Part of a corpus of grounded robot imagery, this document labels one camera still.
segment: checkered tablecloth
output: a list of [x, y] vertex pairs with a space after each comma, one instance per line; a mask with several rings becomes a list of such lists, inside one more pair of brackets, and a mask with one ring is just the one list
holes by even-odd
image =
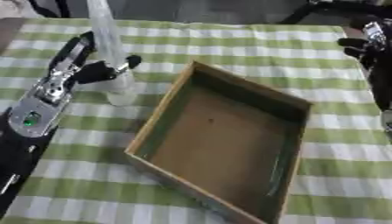
[[[218, 224], [219, 215], [137, 173], [123, 150], [191, 59], [314, 102], [282, 223], [392, 223], [392, 147], [339, 27], [118, 21], [124, 49], [143, 57], [131, 107], [81, 87], [36, 170], [1, 223]], [[0, 58], [9, 107], [85, 19], [31, 19]]]

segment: black cable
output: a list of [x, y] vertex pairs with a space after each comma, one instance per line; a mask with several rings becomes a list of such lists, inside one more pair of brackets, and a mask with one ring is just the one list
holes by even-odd
[[57, 7], [59, 8], [59, 14], [62, 18], [70, 18], [71, 12], [67, 4], [67, 0], [56, 0]]
[[39, 6], [36, 2], [36, 0], [29, 0], [29, 3], [31, 7], [41, 16], [44, 16], [46, 18], [58, 18], [59, 16], [52, 12], [51, 10], [48, 10], [46, 8], [43, 8]]

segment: screw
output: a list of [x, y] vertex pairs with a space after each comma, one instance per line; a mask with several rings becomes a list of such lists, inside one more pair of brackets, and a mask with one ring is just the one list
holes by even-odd
[[29, 151], [30, 153], [32, 153], [35, 149], [37, 149], [37, 146], [35, 146], [35, 145], [30, 145], [28, 151]]

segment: green light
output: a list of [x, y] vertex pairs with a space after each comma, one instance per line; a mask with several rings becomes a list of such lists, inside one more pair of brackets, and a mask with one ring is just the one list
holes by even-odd
[[32, 121], [30, 121], [30, 120], [25, 120], [23, 122], [23, 124], [24, 124], [24, 126], [32, 126], [33, 125]]
[[35, 124], [37, 124], [39, 122], [40, 118], [41, 118], [40, 114], [38, 114], [37, 112], [32, 111], [23, 120], [23, 125], [24, 126], [29, 126], [29, 127], [32, 126], [32, 125], [35, 125]]

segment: open box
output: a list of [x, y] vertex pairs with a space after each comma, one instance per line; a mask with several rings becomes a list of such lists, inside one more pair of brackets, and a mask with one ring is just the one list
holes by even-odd
[[139, 170], [238, 223], [277, 223], [311, 104], [199, 62], [125, 151]]

